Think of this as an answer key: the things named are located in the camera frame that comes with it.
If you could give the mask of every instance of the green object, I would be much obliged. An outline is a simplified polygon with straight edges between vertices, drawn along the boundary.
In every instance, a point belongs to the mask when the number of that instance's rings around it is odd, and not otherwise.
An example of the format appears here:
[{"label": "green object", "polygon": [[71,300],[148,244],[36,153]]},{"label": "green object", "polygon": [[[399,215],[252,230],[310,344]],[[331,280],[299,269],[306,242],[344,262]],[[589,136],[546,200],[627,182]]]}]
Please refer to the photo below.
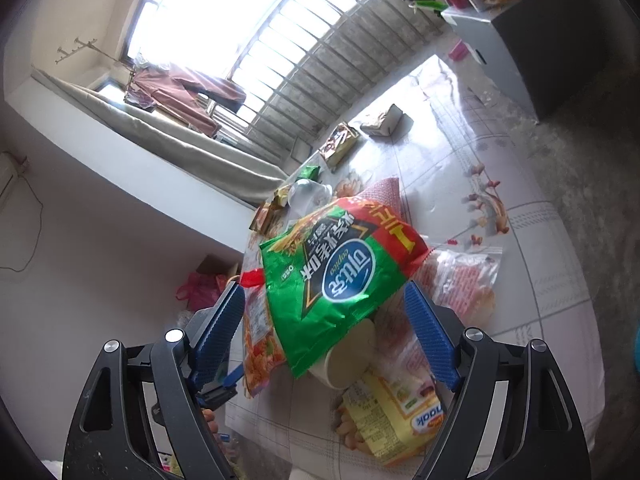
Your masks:
[{"label": "green object", "polygon": [[341,198],[260,245],[276,334],[300,377],[398,290],[426,257],[386,206]]},{"label": "green object", "polygon": [[318,175],[320,174],[320,166],[305,166],[300,170],[300,174],[296,181],[301,178],[308,178],[309,180],[313,180],[314,182],[318,181]]},{"label": "green object", "polygon": [[437,10],[438,12],[449,9],[447,4],[439,2],[438,0],[416,0],[415,4],[418,7],[428,7],[429,9]]}]

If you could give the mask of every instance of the white paper cup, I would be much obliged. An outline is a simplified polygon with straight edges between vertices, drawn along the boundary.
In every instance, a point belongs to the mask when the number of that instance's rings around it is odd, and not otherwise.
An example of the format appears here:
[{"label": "white paper cup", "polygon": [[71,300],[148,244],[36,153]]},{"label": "white paper cup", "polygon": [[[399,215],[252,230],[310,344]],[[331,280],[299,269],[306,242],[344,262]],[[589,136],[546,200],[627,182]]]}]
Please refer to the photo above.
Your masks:
[{"label": "white paper cup", "polygon": [[338,344],[316,361],[309,372],[322,384],[344,390],[357,381],[369,366],[375,348],[372,320],[363,319]]}]

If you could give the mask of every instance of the brand logo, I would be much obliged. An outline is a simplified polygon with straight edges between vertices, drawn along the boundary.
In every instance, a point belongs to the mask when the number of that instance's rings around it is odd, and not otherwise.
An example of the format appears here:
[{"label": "brand logo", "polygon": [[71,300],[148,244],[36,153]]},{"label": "brand logo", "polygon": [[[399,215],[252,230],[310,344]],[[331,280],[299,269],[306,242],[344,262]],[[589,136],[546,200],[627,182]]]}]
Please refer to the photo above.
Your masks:
[{"label": "brand logo", "polygon": [[438,404],[434,408],[430,408],[414,417],[411,421],[411,427],[417,433],[425,433],[429,428],[436,426],[442,419],[442,406]]},{"label": "brand logo", "polygon": [[322,276],[322,295],[340,303],[354,298],[369,286],[376,257],[359,239],[347,240],[332,253]]}]

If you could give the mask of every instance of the air conditioner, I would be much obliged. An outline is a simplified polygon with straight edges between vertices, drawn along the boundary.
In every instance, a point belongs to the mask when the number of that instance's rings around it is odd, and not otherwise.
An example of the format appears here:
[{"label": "air conditioner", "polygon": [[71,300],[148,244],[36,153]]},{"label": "air conditioner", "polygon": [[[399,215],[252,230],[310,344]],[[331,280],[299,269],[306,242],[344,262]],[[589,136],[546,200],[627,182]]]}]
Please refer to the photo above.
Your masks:
[{"label": "air conditioner", "polygon": [[7,153],[0,153],[0,209],[18,181],[18,170],[14,160]]}]

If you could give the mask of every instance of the hand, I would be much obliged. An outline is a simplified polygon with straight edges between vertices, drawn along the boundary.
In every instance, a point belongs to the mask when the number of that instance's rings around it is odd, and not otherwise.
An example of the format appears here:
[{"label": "hand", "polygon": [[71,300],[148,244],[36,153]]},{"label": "hand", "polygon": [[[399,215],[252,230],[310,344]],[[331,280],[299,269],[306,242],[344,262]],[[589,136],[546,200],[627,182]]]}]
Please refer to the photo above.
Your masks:
[{"label": "hand", "polygon": [[218,423],[216,422],[216,414],[211,410],[202,410],[202,415],[204,415],[204,420],[207,421],[207,425],[211,430],[211,433],[218,432]]}]

